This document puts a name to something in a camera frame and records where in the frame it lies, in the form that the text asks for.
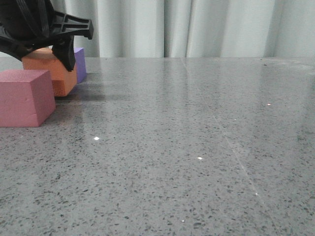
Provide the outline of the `black ribbed gripper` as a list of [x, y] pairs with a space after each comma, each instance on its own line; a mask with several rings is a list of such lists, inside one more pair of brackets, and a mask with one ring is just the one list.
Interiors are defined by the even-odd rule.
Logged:
[[75, 66], [74, 37], [93, 38], [90, 19], [56, 11], [49, 0], [0, 2], [0, 51], [17, 60], [35, 48], [52, 46], [67, 71]]

